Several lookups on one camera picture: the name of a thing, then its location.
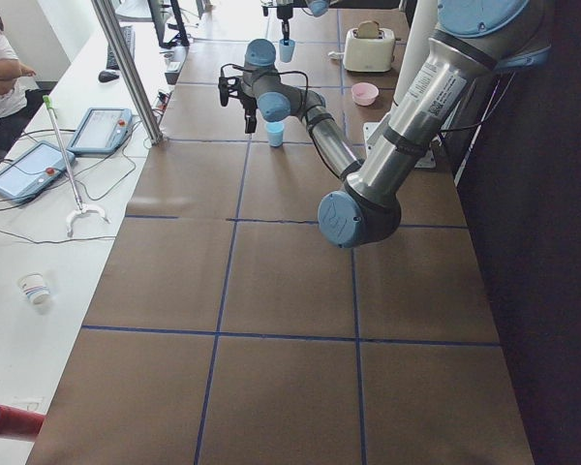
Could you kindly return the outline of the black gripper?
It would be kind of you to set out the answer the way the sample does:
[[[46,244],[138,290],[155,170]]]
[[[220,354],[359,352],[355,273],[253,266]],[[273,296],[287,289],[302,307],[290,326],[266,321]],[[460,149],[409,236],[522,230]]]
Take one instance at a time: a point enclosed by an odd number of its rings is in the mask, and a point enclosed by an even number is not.
[[[303,7],[302,0],[261,0],[260,6],[264,16],[273,14],[277,18],[282,19],[282,42],[284,45],[290,44],[290,21],[293,17],[295,9]]]
[[[252,134],[257,129],[257,98],[253,95],[251,87],[242,79],[238,83],[237,96],[244,108],[245,134]]]

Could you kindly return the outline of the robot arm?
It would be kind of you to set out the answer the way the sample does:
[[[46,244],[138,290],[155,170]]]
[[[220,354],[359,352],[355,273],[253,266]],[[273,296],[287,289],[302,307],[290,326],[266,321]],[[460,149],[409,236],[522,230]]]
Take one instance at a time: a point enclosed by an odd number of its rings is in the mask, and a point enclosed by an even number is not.
[[[324,15],[330,6],[328,0],[262,0],[260,2],[264,16],[271,11],[282,23],[282,43],[288,45],[291,42],[290,20],[295,9],[307,9],[312,16]]]
[[[282,83],[268,40],[250,42],[241,76],[233,85],[219,85],[223,104],[230,91],[237,92],[249,133],[258,114],[268,122],[294,116],[303,123],[343,183],[318,209],[320,231],[335,246],[352,248],[392,235],[401,221],[397,191],[470,85],[485,75],[541,63],[550,48],[551,1],[439,1],[432,12],[436,25],[425,41],[427,57],[365,159],[319,94]]]

